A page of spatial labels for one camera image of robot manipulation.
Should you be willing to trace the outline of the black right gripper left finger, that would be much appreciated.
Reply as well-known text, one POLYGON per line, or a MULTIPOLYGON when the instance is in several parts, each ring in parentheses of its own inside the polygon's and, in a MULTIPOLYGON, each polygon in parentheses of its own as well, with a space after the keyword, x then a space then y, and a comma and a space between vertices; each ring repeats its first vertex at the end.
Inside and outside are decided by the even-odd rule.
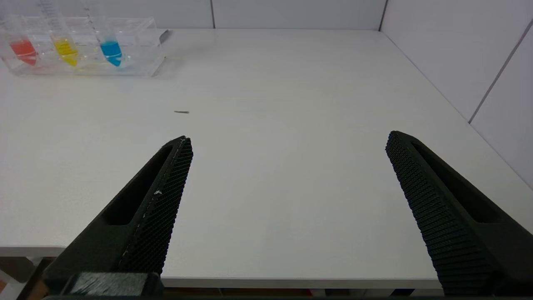
POLYGON ((166 143, 42 274, 50 294, 162 294, 192 141, 166 143))

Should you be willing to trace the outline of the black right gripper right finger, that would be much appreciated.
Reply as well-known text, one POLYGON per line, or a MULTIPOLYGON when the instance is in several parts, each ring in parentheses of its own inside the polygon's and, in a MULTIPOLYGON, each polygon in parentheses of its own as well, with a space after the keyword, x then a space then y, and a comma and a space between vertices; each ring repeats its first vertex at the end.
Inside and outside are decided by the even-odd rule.
POLYGON ((446 296, 531 296, 533 237, 415 137, 385 152, 446 296))

